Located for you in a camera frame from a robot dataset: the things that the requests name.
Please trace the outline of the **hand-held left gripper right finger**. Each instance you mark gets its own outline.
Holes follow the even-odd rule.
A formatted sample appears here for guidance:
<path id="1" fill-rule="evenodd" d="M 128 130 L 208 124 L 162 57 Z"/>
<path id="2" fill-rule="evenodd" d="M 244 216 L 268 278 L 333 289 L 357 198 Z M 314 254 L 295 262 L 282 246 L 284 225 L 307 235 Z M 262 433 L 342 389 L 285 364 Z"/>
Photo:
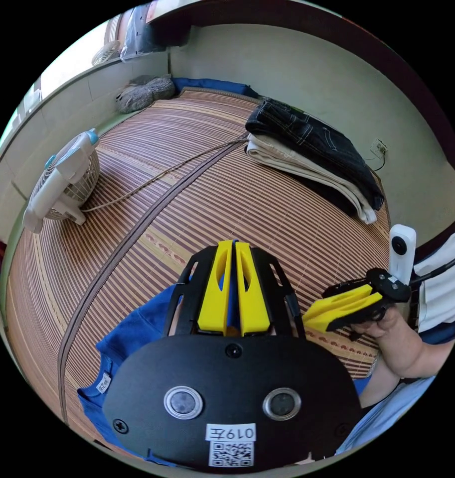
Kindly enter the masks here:
<path id="1" fill-rule="evenodd" d="M 235 242 L 237 290 L 241 335 L 264 334 L 270 319 L 254 263 L 252 249 L 246 242 Z"/>

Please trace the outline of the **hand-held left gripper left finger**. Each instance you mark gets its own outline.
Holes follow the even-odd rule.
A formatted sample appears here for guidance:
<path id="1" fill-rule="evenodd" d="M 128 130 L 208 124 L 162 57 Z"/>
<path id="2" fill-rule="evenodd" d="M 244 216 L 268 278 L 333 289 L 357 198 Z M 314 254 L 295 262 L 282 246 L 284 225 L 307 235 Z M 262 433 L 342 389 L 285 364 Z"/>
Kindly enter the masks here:
<path id="1" fill-rule="evenodd" d="M 219 242 L 197 319 L 198 328 L 202 332 L 227 332 L 232 256 L 233 241 Z"/>

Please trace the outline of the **person's right hand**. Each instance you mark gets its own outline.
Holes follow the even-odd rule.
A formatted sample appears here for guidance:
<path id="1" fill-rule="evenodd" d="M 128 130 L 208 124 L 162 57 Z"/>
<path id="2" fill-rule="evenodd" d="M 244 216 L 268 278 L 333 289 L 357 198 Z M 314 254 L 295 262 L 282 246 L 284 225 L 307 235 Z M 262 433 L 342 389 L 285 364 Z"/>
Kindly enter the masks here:
<path id="1" fill-rule="evenodd" d="M 390 332 L 404 332 L 410 329 L 408 324 L 409 308 L 406 304 L 389 307 L 380 320 L 369 320 L 360 324 L 353 324 L 351 328 L 361 335 L 369 335 L 374 339 L 386 336 Z"/>

